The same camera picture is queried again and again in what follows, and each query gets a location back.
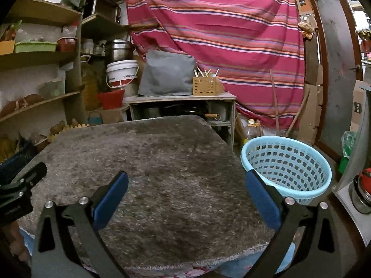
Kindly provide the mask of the light blue plastic basket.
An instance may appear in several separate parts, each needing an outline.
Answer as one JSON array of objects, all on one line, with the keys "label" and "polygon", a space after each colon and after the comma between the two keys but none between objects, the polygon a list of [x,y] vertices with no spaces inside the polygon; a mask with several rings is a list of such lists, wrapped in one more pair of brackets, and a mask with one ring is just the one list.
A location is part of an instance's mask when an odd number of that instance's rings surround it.
[{"label": "light blue plastic basket", "polygon": [[321,153],[287,137],[261,136],[245,143],[240,153],[245,171],[252,169],[262,181],[302,205],[326,192],[332,170]]}]

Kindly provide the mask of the yellow label oil bottle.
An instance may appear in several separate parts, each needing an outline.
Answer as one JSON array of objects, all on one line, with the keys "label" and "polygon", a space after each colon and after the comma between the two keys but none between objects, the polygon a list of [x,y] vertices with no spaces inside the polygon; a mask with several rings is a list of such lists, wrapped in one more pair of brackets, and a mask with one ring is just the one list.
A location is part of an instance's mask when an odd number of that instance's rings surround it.
[{"label": "yellow label oil bottle", "polygon": [[260,121],[255,119],[248,119],[246,126],[243,128],[242,135],[243,145],[256,137],[262,136]]}]

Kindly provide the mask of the wooden utensil holder box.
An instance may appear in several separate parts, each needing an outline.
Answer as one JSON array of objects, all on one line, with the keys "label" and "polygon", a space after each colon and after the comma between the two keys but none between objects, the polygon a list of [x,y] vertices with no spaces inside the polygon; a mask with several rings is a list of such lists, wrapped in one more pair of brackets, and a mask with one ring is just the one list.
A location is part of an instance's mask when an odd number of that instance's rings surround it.
[{"label": "wooden utensil holder box", "polygon": [[199,67],[194,69],[193,95],[194,96],[217,96],[224,92],[224,85],[218,78],[219,70],[212,72],[211,69],[202,71]]}]

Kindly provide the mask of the green plastic tray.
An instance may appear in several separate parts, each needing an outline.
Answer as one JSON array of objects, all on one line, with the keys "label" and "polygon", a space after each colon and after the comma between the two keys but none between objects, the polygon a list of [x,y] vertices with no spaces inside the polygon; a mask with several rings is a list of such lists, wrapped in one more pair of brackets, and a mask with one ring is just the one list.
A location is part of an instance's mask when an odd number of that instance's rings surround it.
[{"label": "green plastic tray", "polygon": [[14,45],[15,53],[25,52],[55,52],[57,49],[56,42],[48,41],[28,41],[18,42]]}]

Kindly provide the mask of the low wooden cabinet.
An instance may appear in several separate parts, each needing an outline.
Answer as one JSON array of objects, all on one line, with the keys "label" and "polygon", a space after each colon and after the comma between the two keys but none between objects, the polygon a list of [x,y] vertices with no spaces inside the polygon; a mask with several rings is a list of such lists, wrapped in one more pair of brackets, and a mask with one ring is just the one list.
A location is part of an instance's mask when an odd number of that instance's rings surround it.
[{"label": "low wooden cabinet", "polygon": [[156,117],[195,115],[218,133],[232,148],[235,138],[237,97],[229,92],[215,96],[172,95],[126,97],[133,120]]}]

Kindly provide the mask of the wooden corner shelf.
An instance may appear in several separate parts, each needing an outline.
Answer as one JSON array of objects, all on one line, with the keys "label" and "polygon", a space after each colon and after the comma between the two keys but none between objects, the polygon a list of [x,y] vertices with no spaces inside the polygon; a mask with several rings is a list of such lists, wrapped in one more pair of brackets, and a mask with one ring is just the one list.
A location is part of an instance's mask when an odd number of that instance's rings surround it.
[{"label": "wooden corner shelf", "polygon": [[[48,1],[16,0],[5,18],[7,25],[22,21],[34,23],[36,29],[42,25],[64,27],[75,25],[76,36],[81,38],[82,13]],[[66,68],[65,93],[46,98],[36,104],[26,106],[1,118],[3,131],[26,133],[31,128],[47,132],[51,126],[64,120],[67,124],[77,120],[87,122],[87,114],[82,97],[82,77],[80,70],[80,47],[73,51],[27,51],[1,55],[1,92],[10,101],[29,94],[37,94],[38,86],[54,80],[59,69]]]}]

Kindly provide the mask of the white plastic bucket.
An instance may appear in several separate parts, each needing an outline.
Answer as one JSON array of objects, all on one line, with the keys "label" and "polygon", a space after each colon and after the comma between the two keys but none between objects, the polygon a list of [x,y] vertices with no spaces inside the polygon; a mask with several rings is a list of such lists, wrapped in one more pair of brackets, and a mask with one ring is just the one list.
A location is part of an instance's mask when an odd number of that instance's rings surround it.
[{"label": "white plastic bucket", "polygon": [[109,88],[121,88],[137,78],[139,65],[136,60],[112,62],[106,67],[106,83]]}]

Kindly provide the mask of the grey cloth covered appliance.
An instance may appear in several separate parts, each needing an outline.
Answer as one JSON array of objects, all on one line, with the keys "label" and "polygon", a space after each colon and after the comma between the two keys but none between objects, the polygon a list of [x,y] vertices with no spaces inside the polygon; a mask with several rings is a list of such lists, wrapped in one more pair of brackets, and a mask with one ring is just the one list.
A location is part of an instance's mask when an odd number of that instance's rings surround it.
[{"label": "grey cloth covered appliance", "polygon": [[150,50],[138,88],[146,97],[192,95],[196,61],[193,56]]}]

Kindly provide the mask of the grey wooden door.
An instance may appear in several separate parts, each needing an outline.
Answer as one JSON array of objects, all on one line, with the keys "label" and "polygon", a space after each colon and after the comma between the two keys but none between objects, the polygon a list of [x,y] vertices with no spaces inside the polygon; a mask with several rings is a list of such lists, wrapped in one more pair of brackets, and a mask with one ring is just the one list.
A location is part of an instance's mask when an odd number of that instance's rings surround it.
[{"label": "grey wooden door", "polygon": [[350,128],[353,89],[363,80],[356,24],[347,0],[310,0],[318,26],[323,104],[315,145],[335,161]]}]

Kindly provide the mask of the yellow egg tray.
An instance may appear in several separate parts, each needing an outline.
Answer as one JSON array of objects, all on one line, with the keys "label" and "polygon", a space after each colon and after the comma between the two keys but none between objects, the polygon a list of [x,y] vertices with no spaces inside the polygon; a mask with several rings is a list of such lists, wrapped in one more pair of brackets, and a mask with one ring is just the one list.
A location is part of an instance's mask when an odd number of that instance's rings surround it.
[{"label": "yellow egg tray", "polygon": [[53,126],[50,128],[50,135],[47,137],[47,141],[49,143],[53,142],[57,136],[63,132],[66,132],[66,131],[70,131],[70,130],[73,130],[73,129],[82,129],[82,128],[86,128],[86,127],[89,127],[89,124],[77,124],[76,126],[75,125],[67,125],[67,126],[64,126],[64,127],[61,127],[59,124]]}]

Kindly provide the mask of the red plastic basket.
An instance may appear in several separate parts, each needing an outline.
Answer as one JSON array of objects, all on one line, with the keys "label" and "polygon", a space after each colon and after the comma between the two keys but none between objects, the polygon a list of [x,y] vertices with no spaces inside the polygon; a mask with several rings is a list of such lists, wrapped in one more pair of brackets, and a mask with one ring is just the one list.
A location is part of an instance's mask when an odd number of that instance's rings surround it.
[{"label": "red plastic basket", "polygon": [[112,92],[100,93],[97,95],[97,98],[104,110],[118,109],[123,104],[124,94],[124,90],[114,90]]}]

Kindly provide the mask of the steel cooking pot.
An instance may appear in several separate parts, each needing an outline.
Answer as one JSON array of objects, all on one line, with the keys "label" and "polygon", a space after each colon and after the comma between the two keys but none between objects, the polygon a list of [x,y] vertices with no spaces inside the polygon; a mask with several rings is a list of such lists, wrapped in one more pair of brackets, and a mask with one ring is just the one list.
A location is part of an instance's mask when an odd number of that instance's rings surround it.
[{"label": "steel cooking pot", "polygon": [[105,44],[105,57],[109,62],[129,60],[133,57],[135,46],[128,40],[117,38]]}]

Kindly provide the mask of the red striped hanging cloth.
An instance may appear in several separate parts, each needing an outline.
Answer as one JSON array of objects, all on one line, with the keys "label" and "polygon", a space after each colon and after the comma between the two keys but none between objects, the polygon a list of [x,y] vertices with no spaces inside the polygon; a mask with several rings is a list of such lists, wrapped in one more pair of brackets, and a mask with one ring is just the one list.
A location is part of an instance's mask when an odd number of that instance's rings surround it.
[{"label": "red striped hanging cloth", "polygon": [[295,0],[126,0],[138,54],[183,53],[202,70],[219,70],[237,110],[275,127],[290,126],[304,95],[304,43]]}]

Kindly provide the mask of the red lidded steel container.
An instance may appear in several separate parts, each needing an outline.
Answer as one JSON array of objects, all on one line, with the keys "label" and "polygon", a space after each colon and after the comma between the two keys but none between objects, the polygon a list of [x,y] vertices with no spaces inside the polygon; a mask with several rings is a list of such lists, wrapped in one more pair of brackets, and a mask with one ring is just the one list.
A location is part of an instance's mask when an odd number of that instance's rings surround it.
[{"label": "red lidded steel container", "polygon": [[370,168],[359,172],[350,185],[350,197],[355,209],[364,215],[370,214]]}]

